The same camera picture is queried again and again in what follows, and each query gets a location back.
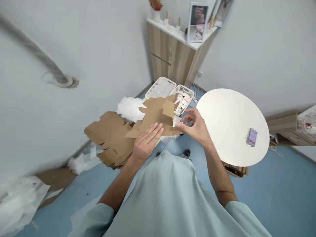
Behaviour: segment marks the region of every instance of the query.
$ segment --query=wooden cabinet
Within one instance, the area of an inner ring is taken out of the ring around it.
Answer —
[[[157,79],[161,76],[168,78],[168,70],[169,70],[169,64],[165,61],[162,61],[155,55],[151,55],[151,63],[152,63],[152,72],[154,74],[154,80],[157,81]]]
[[[147,19],[147,30],[155,81],[164,76],[176,84],[190,87],[217,30],[207,35],[203,43],[187,43],[183,32],[177,33],[174,27],[151,19]]]
[[[291,110],[270,117],[266,117],[267,125],[270,134],[277,134],[278,142],[275,139],[271,139],[272,145],[278,146],[295,146],[315,145],[315,142],[297,133],[298,123],[297,110]]]

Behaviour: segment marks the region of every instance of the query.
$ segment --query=flower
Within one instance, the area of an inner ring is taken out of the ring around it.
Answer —
[[[160,0],[149,0],[150,6],[155,10],[155,11],[160,11],[163,7],[161,4]]]

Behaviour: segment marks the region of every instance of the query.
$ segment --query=white round table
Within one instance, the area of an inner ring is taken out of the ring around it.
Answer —
[[[234,166],[252,166],[269,148],[269,130],[258,107],[229,89],[207,92],[197,104],[220,159]],[[247,144],[250,129],[257,132],[254,146]]]

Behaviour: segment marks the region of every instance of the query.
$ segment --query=pixelated phone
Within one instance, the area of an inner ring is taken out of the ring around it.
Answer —
[[[257,131],[253,130],[252,128],[249,129],[248,138],[247,138],[247,144],[254,147],[256,145],[257,141]]]

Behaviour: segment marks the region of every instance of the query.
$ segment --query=black shoe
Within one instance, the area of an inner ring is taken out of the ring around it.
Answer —
[[[190,154],[191,154],[191,151],[190,151],[189,149],[185,149],[185,151],[183,152],[183,154],[189,158],[189,157],[190,157]]]

